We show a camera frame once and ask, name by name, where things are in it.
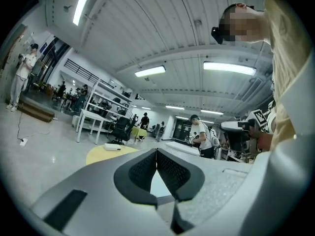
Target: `wooden step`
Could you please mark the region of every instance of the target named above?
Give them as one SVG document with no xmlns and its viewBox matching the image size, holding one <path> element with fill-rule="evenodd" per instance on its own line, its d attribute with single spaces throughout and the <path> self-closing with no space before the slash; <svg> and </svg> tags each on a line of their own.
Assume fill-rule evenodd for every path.
<svg viewBox="0 0 315 236">
<path fill-rule="evenodd" d="M 25 105 L 22 103 L 19 103 L 18 110 L 20 110 L 21 112 L 23 112 L 29 116 L 36 118 L 36 119 L 42 120 L 44 122 L 51 122 L 52 119 L 54 118 L 52 116 L 48 116 L 48 115 L 45 115 L 43 113 L 40 113 L 40 112 L 36 111 L 34 108 L 30 108 L 28 105 Z"/>
<path fill-rule="evenodd" d="M 5 102 L 9 104 L 10 100 L 7 98 L 5 99 Z M 52 111 L 47 112 L 43 108 L 32 104 L 25 98 L 19 100 L 18 110 L 44 122 L 51 122 L 52 119 L 55 117 L 54 112 Z"/>
</svg>

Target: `table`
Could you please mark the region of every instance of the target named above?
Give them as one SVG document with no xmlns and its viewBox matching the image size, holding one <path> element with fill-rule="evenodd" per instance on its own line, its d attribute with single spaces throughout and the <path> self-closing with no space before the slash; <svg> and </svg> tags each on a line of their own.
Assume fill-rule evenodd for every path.
<svg viewBox="0 0 315 236">
<path fill-rule="evenodd" d="M 81 131 L 82 131 L 82 127 L 83 127 L 83 124 L 84 124 L 85 117 L 94 119 L 90 135 L 93 132 L 95 121 L 96 120 L 100 121 L 100 125 L 99 125 L 99 128 L 98 128 L 98 132 L 97 132 L 97 136 L 96 136 L 96 140 L 95 140 L 95 144 L 97 144 L 98 138 L 99 138 L 99 134 L 100 134 L 100 130 L 101 130 L 102 126 L 103 126 L 104 118 L 102 116 L 98 115 L 98 114 L 92 113 L 92 112 L 84 110 L 84 109 L 81 109 L 81 114 L 80 114 L 80 117 L 79 117 L 79 120 L 78 120 L 78 123 L 77 123 L 77 129 L 76 129 L 76 132 L 78 132 L 77 143 L 80 142 L 80 136 L 81 136 Z"/>
<path fill-rule="evenodd" d="M 125 155 L 128 153 L 133 153 L 138 151 L 135 148 L 132 147 L 126 147 L 121 145 L 121 150 L 120 151 L 112 151 L 112 150 L 106 150 L 104 148 L 104 145 L 101 146 L 96 146 L 93 149 L 89 151 L 86 157 L 86 165 L 96 163 L 99 161 L 107 160 L 110 158 L 114 158 L 117 156 Z"/>
<path fill-rule="evenodd" d="M 169 142 L 165 144 L 167 147 L 175 149 L 180 152 L 184 152 L 190 155 L 200 156 L 200 152 L 196 147 L 189 147 L 184 144 L 180 144 L 177 142 Z"/>
<path fill-rule="evenodd" d="M 131 130 L 131 134 L 134 135 L 134 141 L 136 141 L 138 136 L 147 137 L 147 131 L 140 127 L 133 127 Z"/>
</svg>

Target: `power strip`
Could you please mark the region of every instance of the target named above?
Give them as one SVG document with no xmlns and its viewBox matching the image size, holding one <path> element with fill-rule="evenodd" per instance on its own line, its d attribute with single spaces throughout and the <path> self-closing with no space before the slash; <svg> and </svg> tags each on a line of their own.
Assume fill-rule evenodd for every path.
<svg viewBox="0 0 315 236">
<path fill-rule="evenodd" d="M 20 146 L 24 147 L 27 142 L 28 142 L 28 140 L 26 138 L 21 139 Z"/>
</svg>

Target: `black pants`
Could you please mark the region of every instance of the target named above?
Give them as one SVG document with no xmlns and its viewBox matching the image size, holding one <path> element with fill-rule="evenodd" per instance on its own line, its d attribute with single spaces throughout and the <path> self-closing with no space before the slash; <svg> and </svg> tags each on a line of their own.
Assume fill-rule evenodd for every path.
<svg viewBox="0 0 315 236">
<path fill-rule="evenodd" d="M 143 124 L 143 123 L 142 123 L 141 126 L 140 126 L 140 128 L 144 129 L 144 128 L 143 128 L 144 125 L 146 125 L 146 124 Z"/>
<path fill-rule="evenodd" d="M 201 150 L 200 155 L 201 155 L 201 157 L 205 157 L 205 158 L 213 158 L 215 155 L 214 148 L 211 147 L 211 148 Z"/>
</svg>

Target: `shelf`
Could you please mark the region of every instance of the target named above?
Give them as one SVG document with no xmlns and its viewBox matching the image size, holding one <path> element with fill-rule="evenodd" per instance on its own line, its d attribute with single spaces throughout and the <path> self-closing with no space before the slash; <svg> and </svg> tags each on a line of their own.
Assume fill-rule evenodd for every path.
<svg viewBox="0 0 315 236">
<path fill-rule="evenodd" d="M 238 162 L 240 162 L 240 163 L 245 163 L 243 160 L 238 159 L 238 158 L 236 158 L 236 157 L 234 157 L 234 156 L 228 155 L 228 157 L 231 157 L 233 160 L 238 161 Z"/>
<path fill-rule="evenodd" d="M 103 89 L 109 91 L 110 93 L 114 94 L 115 96 L 119 97 L 120 99 L 123 99 L 126 102 L 132 102 L 132 100 L 130 100 L 126 96 L 122 95 L 121 93 L 118 93 L 117 91 L 113 90 L 112 88 L 110 88 L 108 85 L 105 85 L 101 81 L 98 82 L 98 85 L 99 85 L 100 88 L 103 88 Z"/>
<path fill-rule="evenodd" d="M 92 129 L 92 125 L 88 124 L 88 123 L 84 123 L 82 128 L 91 130 Z M 98 128 L 99 128 L 99 126 L 94 125 L 93 131 L 98 131 Z M 101 128 L 100 131 L 104 132 L 104 133 L 109 133 L 109 134 L 112 133 L 112 130 L 107 130 L 105 128 Z"/>
<path fill-rule="evenodd" d="M 91 105 L 91 106 L 93 106 L 93 107 L 96 107 L 96 108 L 100 108 L 100 109 L 102 109 L 102 110 L 105 110 L 105 111 L 107 111 L 107 112 L 109 112 L 109 113 L 112 113 L 112 114 L 114 114 L 114 115 L 116 115 L 116 116 L 122 116 L 122 117 L 125 117 L 125 118 L 126 118 L 126 116 L 123 116 L 123 115 L 121 115 L 121 114 L 118 114 L 118 113 L 116 113 L 116 112 L 114 112 L 114 111 L 110 111 L 110 110 L 108 110 L 108 109 L 104 109 L 103 107 L 100 107 L 100 106 L 98 106 L 98 105 L 95 105 L 95 104 L 92 104 L 92 103 L 89 103 L 89 105 Z"/>
<path fill-rule="evenodd" d="M 106 99 L 106 100 L 108 100 L 108 101 L 110 101 L 110 102 L 116 104 L 117 106 L 120 106 L 120 107 L 122 107 L 122 108 L 128 109 L 128 107 L 126 107 L 126 106 L 124 106 L 124 105 L 122 105 L 122 104 L 120 104 L 120 103 L 118 103 L 118 102 L 116 102 L 116 101 L 113 101 L 113 100 L 107 98 L 106 96 L 101 95 L 101 94 L 98 93 L 98 92 L 94 92 L 94 94 L 96 94 L 96 95 L 98 95 L 99 97 L 104 98 L 104 99 Z"/>
</svg>

